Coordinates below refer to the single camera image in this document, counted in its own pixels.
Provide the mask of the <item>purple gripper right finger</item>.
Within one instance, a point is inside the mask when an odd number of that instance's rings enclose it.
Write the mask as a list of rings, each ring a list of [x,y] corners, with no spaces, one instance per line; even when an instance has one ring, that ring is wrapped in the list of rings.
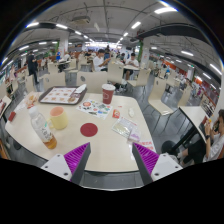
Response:
[[[137,143],[132,145],[132,153],[144,185],[182,169],[169,154],[157,154]]]

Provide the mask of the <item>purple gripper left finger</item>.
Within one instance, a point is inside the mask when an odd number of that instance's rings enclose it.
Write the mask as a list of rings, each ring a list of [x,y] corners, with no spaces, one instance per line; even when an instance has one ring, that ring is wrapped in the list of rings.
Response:
[[[79,185],[90,153],[90,143],[85,143],[65,155],[56,154],[42,169]]]

